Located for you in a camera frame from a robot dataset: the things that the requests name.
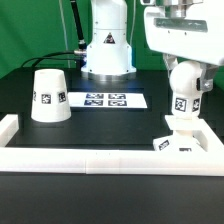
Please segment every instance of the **robot logo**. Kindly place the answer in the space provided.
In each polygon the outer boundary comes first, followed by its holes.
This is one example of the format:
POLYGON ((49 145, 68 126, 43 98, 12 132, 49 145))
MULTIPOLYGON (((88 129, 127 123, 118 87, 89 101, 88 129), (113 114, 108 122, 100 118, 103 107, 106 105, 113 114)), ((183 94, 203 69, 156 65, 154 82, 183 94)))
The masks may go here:
POLYGON ((104 41, 105 44, 115 44, 114 38, 111 33, 108 34, 107 38, 104 41))

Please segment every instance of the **black sticker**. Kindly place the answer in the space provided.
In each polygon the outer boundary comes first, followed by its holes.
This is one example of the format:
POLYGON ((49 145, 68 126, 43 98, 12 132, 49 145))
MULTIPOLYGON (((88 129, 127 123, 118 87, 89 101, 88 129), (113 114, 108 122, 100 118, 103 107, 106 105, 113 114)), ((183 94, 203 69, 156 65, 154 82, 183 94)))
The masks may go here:
POLYGON ((181 99, 181 98, 176 98, 175 110, 185 112, 186 106, 187 106, 187 100, 181 99))
POLYGON ((42 104, 51 104, 51 95, 50 94, 42 94, 41 100, 42 100, 42 104))
POLYGON ((87 99, 103 99, 104 94, 102 94, 102 93, 87 93, 86 98, 87 99))
POLYGON ((33 91, 33 100, 36 101, 37 100, 37 93, 35 91, 33 91))
POLYGON ((85 106, 103 106, 103 100, 85 100, 85 106))
POLYGON ((200 108, 200 99, 196 99, 196 100, 194 100, 192 111, 193 112, 198 111, 199 108, 200 108))
POLYGON ((180 152, 191 152, 191 148, 179 148, 180 152))
POLYGON ((109 100, 108 106, 110 106, 110 107, 126 107, 127 101, 126 100, 109 100))
POLYGON ((105 44, 115 44, 114 38, 111 33, 108 34, 107 38, 104 41, 105 44))
POLYGON ((163 150, 166 147, 168 147, 170 145, 169 141, 166 140, 165 142, 163 142, 161 145, 159 145, 159 150, 163 150))
POLYGON ((113 100, 125 100, 126 99, 126 95, 125 94, 109 94, 109 99, 113 99, 113 100))
POLYGON ((59 103, 65 102, 66 101, 65 92, 59 93, 58 98, 59 98, 59 103))

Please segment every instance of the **wire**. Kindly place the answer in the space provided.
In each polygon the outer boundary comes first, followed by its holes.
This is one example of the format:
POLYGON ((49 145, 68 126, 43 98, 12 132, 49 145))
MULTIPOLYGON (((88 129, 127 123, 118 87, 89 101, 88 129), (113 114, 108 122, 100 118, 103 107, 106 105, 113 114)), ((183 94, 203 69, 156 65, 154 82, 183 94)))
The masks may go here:
POLYGON ((37 58, 30 58, 26 61, 23 62, 23 64, 20 66, 21 68, 24 67, 25 64, 27 64, 28 62, 30 61, 33 61, 33 60, 45 60, 45 59, 48 59, 48 60, 60 60, 60 61, 66 61, 66 60, 69 60, 69 61, 74 61, 75 58, 52 58, 52 57, 37 57, 37 58))
POLYGON ((76 0, 70 0, 71 6, 72 6, 72 11, 73 11, 73 16, 75 19, 75 24, 76 24, 76 31, 78 35, 78 41, 79 41, 79 49, 86 49, 86 42, 84 40, 83 36, 83 31, 82 31, 82 24, 79 16, 79 10, 78 10, 78 5, 76 0))
MULTIPOLYGON (((62 27, 63 27, 63 32, 64 32, 64 40, 65 40, 65 48, 68 51, 68 36, 67 36, 67 30, 66 30, 66 25, 65 25, 65 16, 64 16, 64 10, 63 10, 63 5, 62 1, 59 0, 59 7, 60 7, 60 12, 61 12, 61 21, 62 21, 62 27)), ((68 60, 68 67, 71 67, 71 63, 68 60)))
POLYGON ((133 0, 133 20, 132 20, 132 28, 131 28, 131 35, 130 35, 130 45, 132 46, 132 39, 135 29, 135 19, 136 19, 136 0, 133 0))
POLYGON ((35 67, 37 64, 39 64, 42 61, 41 58, 44 58, 44 57, 53 57, 53 56, 59 56, 59 55, 66 55, 66 54, 72 54, 72 55, 74 55, 74 51, 61 51, 61 52, 55 52, 55 53, 51 53, 51 54, 44 55, 43 57, 40 57, 39 59, 37 59, 37 61, 32 64, 32 67, 35 67))

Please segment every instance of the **black cable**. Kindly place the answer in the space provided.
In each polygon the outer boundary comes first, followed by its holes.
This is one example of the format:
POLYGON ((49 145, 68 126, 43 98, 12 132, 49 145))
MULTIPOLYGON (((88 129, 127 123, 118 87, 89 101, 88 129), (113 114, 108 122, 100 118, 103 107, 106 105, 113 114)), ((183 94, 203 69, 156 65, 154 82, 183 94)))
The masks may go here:
POLYGON ((79 49, 86 49, 86 43, 84 40, 83 32, 82 32, 82 25, 79 17, 79 10, 78 10, 78 5, 76 0, 70 0, 71 6, 72 6, 72 11, 75 19, 75 24, 77 28, 77 35, 79 38, 79 49))
POLYGON ((55 52, 55 53, 44 55, 43 57, 40 57, 40 59, 38 59, 36 62, 34 62, 32 64, 32 67, 35 67, 41 61, 43 61, 45 57, 53 57, 53 56, 59 56, 59 55, 65 55, 65 54, 72 54, 72 55, 74 55, 74 51, 62 51, 62 52, 55 52))
POLYGON ((75 60, 75 58, 37 57, 37 58, 30 58, 30 59, 24 61, 20 67, 21 68, 24 67, 25 64, 27 64, 28 62, 33 61, 33 60, 41 60, 42 61, 42 60, 45 60, 45 59, 47 59, 47 60, 60 60, 60 61, 66 61, 66 60, 74 61, 75 60))

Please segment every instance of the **white paper sheet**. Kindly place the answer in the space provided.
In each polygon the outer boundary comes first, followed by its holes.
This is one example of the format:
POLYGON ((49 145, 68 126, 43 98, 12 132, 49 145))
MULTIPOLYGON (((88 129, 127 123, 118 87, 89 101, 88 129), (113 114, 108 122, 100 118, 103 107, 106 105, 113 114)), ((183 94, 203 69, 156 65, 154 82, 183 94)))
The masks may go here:
POLYGON ((69 92, 70 107, 147 108, 141 93, 69 92))

